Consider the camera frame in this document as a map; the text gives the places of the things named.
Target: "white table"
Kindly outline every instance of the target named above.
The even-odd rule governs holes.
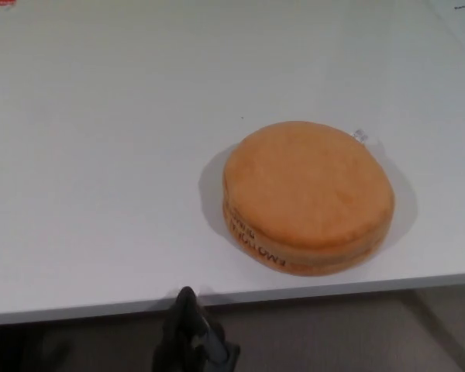
[[[228,150],[362,128],[397,194],[373,259],[241,253]],[[465,282],[465,49],[413,0],[18,0],[0,9],[0,324]]]

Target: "white tag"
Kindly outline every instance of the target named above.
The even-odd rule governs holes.
[[[369,138],[369,136],[363,131],[363,129],[357,129],[352,135],[355,140],[360,142],[362,145],[365,144],[365,141]]]
[[[465,47],[465,0],[429,0],[429,3]]]

